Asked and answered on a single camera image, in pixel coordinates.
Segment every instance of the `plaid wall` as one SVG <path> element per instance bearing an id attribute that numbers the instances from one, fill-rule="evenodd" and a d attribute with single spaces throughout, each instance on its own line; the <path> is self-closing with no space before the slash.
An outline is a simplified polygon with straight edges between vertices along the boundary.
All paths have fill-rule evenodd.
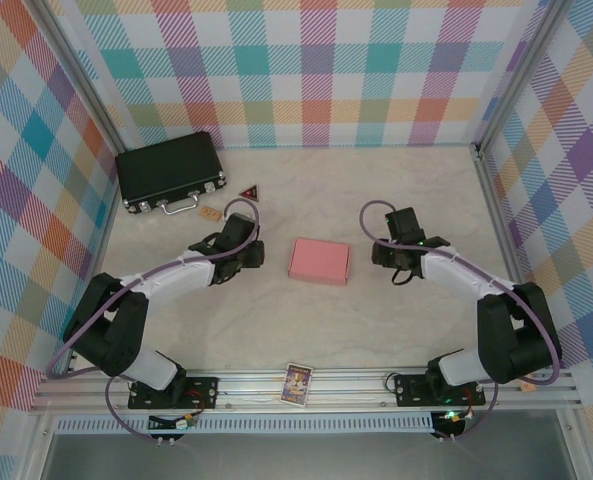
<path id="1" fill-rule="evenodd" d="M 20 0 L 0 0 L 0 479 L 90 274 L 113 155 Z"/>
<path id="2" fill-rule="evenodd" d="M 593 0 L 577 0 L 489 156 L 593 430 Z"/>
<path id="3" fill-rule="evenodd" d="M 537 0 L 50 3 L 127 144 L 207 130 L 226 147 L 469 144 L 540 8 Z"/>

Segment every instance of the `playing card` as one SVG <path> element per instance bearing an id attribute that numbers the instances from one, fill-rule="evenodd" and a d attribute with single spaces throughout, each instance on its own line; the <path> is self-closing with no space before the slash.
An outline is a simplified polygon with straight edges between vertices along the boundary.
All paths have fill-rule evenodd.
<path id="1" fill-rule="evenodd" d="M 285 383 L 280 400 L 285 403 L 304 407 L 307 404 L 307 395 L 312 381 L 312 369 L 290 363 L 285 373 Z"/>

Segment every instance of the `white textured surface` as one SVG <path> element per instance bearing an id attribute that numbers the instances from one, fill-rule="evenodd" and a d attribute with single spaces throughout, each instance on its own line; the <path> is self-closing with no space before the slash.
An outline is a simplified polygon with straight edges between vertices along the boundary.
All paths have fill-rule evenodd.
<path id="1" fill-rule="evenodd" d="M 259 184 L 265 265 L 231 282 L 192 292 L 152 311 L 148 347 L 186 368 L 314 368 L 424 365 L 474 345 L 473 306 L 435 283 L 390 283 L 371 264 L 358 211 L 382 198 L 413 206 L 428 236 L 440 235 L 490 272 L 505 276 L 491 221 L 467 148 L 226 150 L 229 184 L 201 205 L 222 209 Z M 366 215 L 385 235 L 385 208 Z M 167 217 L 119 208 L 103 270 L 126 275 L 177 257 L 224 223 L 198 211 Z M 287 277 L 296 237 L 352 245 L 349 282 L 332 287 Z"/>

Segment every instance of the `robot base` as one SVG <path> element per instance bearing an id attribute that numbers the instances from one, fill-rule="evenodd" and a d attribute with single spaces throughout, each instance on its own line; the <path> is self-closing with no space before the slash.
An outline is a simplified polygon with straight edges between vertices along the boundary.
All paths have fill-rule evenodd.
<path id="1" fill-rule="evenodd" d="M 468 407 L 485 405 L 485 394 L 476 391 L 476 383 L 454 387 L 441 399 L 432 393 L 425 375 L 395 375 L 394 391 L 399 407 Z"/>
<path id="2" fill-rule="evenodd" d="M 185 377 L 183 394 L 174 402 L 167 390 L 154 390 L 142 382 L 130 386 L 130 410 L 213 410 L 218 396 L 217 377 Z"/>

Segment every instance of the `triangular sign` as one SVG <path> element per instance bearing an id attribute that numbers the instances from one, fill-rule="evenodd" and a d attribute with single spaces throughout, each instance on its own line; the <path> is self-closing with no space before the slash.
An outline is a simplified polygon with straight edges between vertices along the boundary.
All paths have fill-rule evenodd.
<path id="1" fill-rule="evenodd" d="M 243 198 L 247 198 L 249 200 L 253 200 L 254 202 L 258 202 L 258 185 L 249 187 L 247 190 L 240 192 L 239 195 Z"/>

